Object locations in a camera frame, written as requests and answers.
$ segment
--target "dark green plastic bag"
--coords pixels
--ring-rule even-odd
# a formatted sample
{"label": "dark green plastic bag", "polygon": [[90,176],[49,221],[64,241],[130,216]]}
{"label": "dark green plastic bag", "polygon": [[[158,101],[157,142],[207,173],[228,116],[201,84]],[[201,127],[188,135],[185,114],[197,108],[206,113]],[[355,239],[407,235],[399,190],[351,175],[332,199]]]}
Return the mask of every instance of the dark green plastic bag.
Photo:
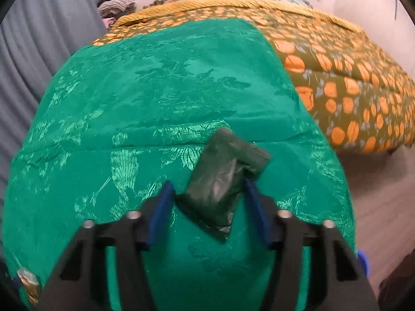
{"label": "dark green plastic bag", "polygon": [[271,156],[226,128],[209,139],[178,207],[202,228],[227,239],[244,177],[254,178]]}

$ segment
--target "bed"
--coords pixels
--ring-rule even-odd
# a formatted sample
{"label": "bed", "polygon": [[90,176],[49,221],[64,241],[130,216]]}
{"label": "bed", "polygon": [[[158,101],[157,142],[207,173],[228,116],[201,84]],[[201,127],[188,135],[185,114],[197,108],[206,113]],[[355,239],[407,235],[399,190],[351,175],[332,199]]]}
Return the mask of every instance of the bed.
{"label": "bed", "polygon": [[122,17],[93,45],[209,18],[241,18],[275,48],[336,150],[382,152],[415,139],[415,84],[358,26],[275,0],[180,0]]}

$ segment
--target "green satin bedspread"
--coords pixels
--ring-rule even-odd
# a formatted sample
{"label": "green satin bedspread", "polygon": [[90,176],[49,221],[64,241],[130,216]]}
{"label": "green satin bedspread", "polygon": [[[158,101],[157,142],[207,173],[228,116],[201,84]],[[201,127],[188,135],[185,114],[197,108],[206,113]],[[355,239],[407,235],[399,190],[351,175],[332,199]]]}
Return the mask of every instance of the green satin bedspread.
{"label": "green satin bedspread", "polygon": [[[3,240],[11,273],[44,284],[80,223],[119,219],[171,180],[185,189],[222,126],[272,154],[260,190],[299,218],[337,222],[354,248],[343,170],[272,47],[243,20],[206,20],[75,53],[12,162]],[[177,208],[145,266],[159,311],[257,310],[273,262],[241,200],[219,244]],[[305,251],[298,309],[308,284]],[[111,305],[120,309],[109,249]]]}

